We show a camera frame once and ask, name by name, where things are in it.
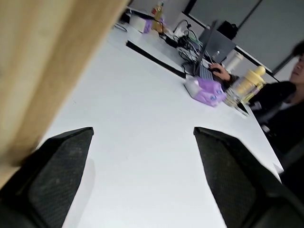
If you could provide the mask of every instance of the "person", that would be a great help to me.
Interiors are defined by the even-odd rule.
[[[304,139],[304,41],[293,49],[298,57],[289,81],[266,84],[249,105],[275,151],[287,153]],[[230,75],[220,64],[211,69],[227,88],[238,77]]]

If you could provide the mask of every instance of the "bottle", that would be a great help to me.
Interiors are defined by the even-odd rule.
[[[153,8],[152,14],[154,14],[154,20],[152,24],[152,29],[157,30],[157,26],[159,23],[157,21],[160,21],[162,18],[162,8],[163,8],[163,1],[160,1],[157,5],[157,7]]]
[[[265,74],[265,68],[259,66],[255,71],[248,70],[248,73],[239,78],[226,92],[227,98],[224,101],[228,106],[237,106],[240,102],[247,102],[251,94],[256,94],[265,81],[262,75]]]

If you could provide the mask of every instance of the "laptop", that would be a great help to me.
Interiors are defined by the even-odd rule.
[[[206,33],[206,40],[205,40],[205,43],[203,43],[203,47],[201,49],[200,56],[197,58],[196,63],[193,66],[193,74],[196,76],[199,76],[201,78],[207,79],[207,80],[214,80],[213,74],[208,68],[206,68],[202,65],[201,61],[205,56],[206,49],[208,48],[208,45],[209,45],[209,41],[212,40],[213,33],[215,31],[217,22],[218,21],[215,20],[214,22],[212,22],[210,29],[205,29],[210,32]]]
[[[216,63],[224,61],[227,55],[236,47],[235,43],[217,30],[211,31],[205,29],[199,37],[199,41],[207,44],[205,52],[208,53],[210,57],[214,57],[213,60]]]

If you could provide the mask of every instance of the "purple tissue box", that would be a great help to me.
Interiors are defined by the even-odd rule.
[[[216,81],[193,77],[186,79],[185,87],[193,99],[211,107],[218,106],[226,99],[221,84]]]

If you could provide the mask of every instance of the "table surface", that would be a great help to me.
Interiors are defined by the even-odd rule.
[[[193,100],[184,79],[126,47],[127,39],[169,61],[151,35],[113,29],[44,137],[85,126],[95,132],[63,227],[226,227],[194,127],[239,138],[276,177],[274,164],[282,166],[254,116]]]

